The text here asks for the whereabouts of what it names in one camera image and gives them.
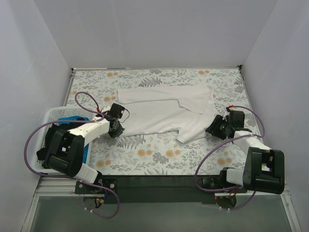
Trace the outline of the white t shirt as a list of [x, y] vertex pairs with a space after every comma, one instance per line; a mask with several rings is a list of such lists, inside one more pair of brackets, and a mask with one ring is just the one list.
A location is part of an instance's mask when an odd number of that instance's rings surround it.
[[130, 115], [122, 137], [176, 131], [187, 143], [205, 137], [218, 114], [210, 86], [137, 87], [118, 90], [118, 102]]

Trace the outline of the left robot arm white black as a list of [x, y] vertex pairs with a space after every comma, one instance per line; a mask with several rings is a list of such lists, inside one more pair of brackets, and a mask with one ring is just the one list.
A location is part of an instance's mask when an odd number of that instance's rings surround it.
[[86, 183], [98, 182], [101, 173], [83, 162], [84, 147], [104, 134], [109, 134], [111, 138], [120, 136], [124, 128], [119, 119], [125, 110], [125, 107], [114, 103], [107, 111], [96, 114], [90, 122], [53, 125], [55, 132], [45, 146], [47, 151], [44, 165]]

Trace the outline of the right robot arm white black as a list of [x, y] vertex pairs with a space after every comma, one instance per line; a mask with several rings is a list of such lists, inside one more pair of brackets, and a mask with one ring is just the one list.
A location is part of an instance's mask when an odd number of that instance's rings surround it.
[[243, 169], [223, 168], [219, 183], [245, 190], [282, 194], [285, 186], [284, 153], [264, 145], [258, 135], [244, 127], [245, 113], [227, 107], [228, 115], [217, 115], [206, 132], [219, 139], [232, 139], [247, 156]]

